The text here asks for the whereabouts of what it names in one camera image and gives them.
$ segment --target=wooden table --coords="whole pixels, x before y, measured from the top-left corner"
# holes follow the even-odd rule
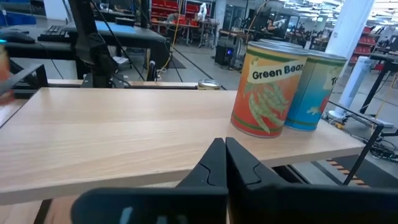
[[[236,31],[231,31],[231,30],[222,30],[220,29],[220,34],[226,34],[226,35],[230,35],[232,37],[238,37],[238,38],[245,38],[248,36],[248,34],[244,33],[244,32],[236,32]]]
[[[391,55],[398,55],[398,52],[396,52],[396,51],[390,51],[388,53],[391,54]]]
[[[83,80],[61,80],[48,79],[49,85],[81,85]],[[195,88],[198,83],[195,82],[150,82],[150,81],[127,81],[132,87],[146,86],[151,88]]]
[[[0,203],[178,181],[217,137],[236,138],[269,167],[357,154],[363,147],[323,121],[314,133],[244,134],[229,122],[235,95],[42,88],[0,129]]]
[[[8,105],[0,106],[0,127],[27,100],[15,100]],[[33,224],[42,201],[26,202],[15,205],[0,206],[0,223],[2,224]]]

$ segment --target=blue can label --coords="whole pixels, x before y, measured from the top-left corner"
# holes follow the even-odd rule
[[[308,58],[285,122],[295,129],[317,128],[345,62]]]

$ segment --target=red shelving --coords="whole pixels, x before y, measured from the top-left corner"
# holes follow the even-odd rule
[[[369,56],[372,52],[372,47],[376,46],[376,40],[370,36],[371,30],[369,27],[365,27],[362,32],[362,36],[354,50],[353,56],[350,58],[349,63],[356,63],[358,57]]]
[[[191,20],[195,17],[195,13],[198,13],[200,9],[200,3],[187,1],[185,9],[185,18]],[[152,0],[152,14],[154,18],[164,18],[173,12],[178,11],[178,3],[173,0]],[[210,16],[210,7],[207,8],[207,16]]]

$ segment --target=metal can lid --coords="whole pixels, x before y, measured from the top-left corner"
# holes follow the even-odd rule
[[[221,84],[218,81],[209,80],[209,79],[199,80],[198,84],[201,86],[208,86],[208,87],[212,87],[212,88],[221,86]]]
[[[260,39],[259,41],[263,42],[263,43],[279,44],[281,46],[295,47],[295,48],[298,48],[298,49],[303,49],[303,46],[298,45],[298,44],[293,44],[293,43],[290,43],[290,42],[283,42],[283,41],[279,41],[279,40],[269,40],[269,39]]]
[[[252,47],[258,47],[258,48],[261,48],[261,49],[270,50],[270,51],[273,51],[273,52],[279,52],[279,53],[285,53],[285,54],[291,54],[291,55],[298,55],[298,56],[308,56],[308,50],[298,49],[298,48],[293,48],[293,47],[286,47],[286,46],[281,46],[281,45],[278,45],[278,44],[250,41],[248,43],[248,45],[252,46]]]
[[[320,58],[324,58],[324,59],[339,60],[339,61],[342,61],[342,62],[347,61],[347,58],[344,58],[344,57],[341,57],[341,56],[337,56],[337,55],[334,55],[334,54],[328,54],[328,53],[320,52],[318,50],[308,50],[308,54],[309,54],[309,57],[316,56],[316,57],[320,57]]]

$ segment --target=computer tower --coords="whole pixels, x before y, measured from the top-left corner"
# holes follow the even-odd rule
[[[230,66],[234,54],[234,45],[229,41],[219,40],[216,47],[215,62],[221,66]]]

